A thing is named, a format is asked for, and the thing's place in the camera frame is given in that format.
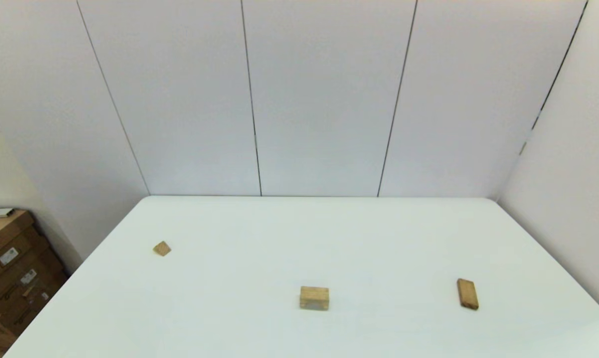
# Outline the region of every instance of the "barcode label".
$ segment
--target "barcode label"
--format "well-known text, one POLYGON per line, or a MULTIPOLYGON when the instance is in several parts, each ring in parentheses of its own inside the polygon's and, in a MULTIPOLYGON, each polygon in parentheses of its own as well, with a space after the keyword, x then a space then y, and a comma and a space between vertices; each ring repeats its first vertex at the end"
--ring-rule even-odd
POLYGON ((27 274, 25 274, 23 277, 21 277, 21 283, 23 283, 24 285, 27 285, 28 283, 32 282, 32 279, 34 279, 36 277, 36 271, 34 269, 29 270, 29 272, 27 272, 27 274))
POLYGON ((19 256, 19 252, 14 247, 11 248, 10 250, 7 250, 5 252, 5 254, 1 255, 1 258, 0 258, 1 265, 5 266, 5 265, 9 264, 10 261, 12 261, 17 256, 19 256))

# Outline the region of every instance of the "small wooden cube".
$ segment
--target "small wooden cube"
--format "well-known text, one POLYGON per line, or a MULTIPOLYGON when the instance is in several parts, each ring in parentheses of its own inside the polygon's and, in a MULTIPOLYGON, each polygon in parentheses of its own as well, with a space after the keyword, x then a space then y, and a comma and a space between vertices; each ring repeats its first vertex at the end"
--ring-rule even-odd
POLYGON ((154 247, 154 251, 157 252, 160 256, 165 256, 171 252, 171 248, 167 245, 166 242, 160 242, 156 247, 154 247))
POLYGON ((476 286, 474 286, 474 283, 467 279, 459 278, 456 285, 458 285, 460 305, 471 308, 472 310, 478 310, 478 297, 476 295, 476 286))
POLYGON ((299 307, 305 310, 327 311, 330 305, 330 293, 328 288, 323 287, 301 287, 299 295, 299 307))

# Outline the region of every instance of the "rectangular wooden block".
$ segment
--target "rectangular wooden block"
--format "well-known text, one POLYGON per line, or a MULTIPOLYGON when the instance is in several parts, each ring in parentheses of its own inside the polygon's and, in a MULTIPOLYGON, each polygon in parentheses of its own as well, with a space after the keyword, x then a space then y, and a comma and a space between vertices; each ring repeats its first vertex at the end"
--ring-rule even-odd
POLYGON ((154 247, 154 251, 157 252, 160 256, 165 256, 171 252, 171 248, 167 245, 166 242, 160 242, 156 247, 154 247))
POLYGON ((306 310, 327 311, 330 305, 330 292, 323 287, 301 287, 299 307, 306 310))
POLYGON ((478 310, 478 297, 476 295, 476 286, 472 281, 459 278, 456 282, 458 285, 458 297, 460 297, 460 305, 463 307, 478 310))

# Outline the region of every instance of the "wooden block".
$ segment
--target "wooden block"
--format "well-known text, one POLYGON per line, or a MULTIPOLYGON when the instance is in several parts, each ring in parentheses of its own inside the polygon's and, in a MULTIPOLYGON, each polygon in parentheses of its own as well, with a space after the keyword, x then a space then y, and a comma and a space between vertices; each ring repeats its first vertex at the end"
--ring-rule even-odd
POLYGON ((299 295, 299 307, 306 310, 327 311, 330 305, 330 293, 328 288, 301 287, 299 295))
POLYGON ((171 252, 171 248, 167 245, 166 242, 160 242, 156 247, 154 247, 154 251, 157 252, 160 256, 165 256, 171 252))
POLYGON ((459 278, 456 285, 458 285, 460 305, 472 310, 478 310, 478 297, 476 296, 476 286, 474 286, 474 283, 467 279, 459 278))

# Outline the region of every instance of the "wall panel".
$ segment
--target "wall panel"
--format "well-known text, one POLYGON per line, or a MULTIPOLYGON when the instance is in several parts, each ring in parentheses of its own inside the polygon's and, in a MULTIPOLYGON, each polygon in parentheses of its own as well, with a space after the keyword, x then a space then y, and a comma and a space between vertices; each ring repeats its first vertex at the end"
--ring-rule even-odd
POLYGON ((85 259, 147 188, 71 0, 0 0, 0 131, 85 259))
POLYGON ((495 198, 584 0, 420 0, 381 196, 495 198))
POLYGON ((259 195, 240 0, 80 5, 149 191, 259 195))
POLYGON ((264 195, 376 195, 413 0, 244 0, 264 195))

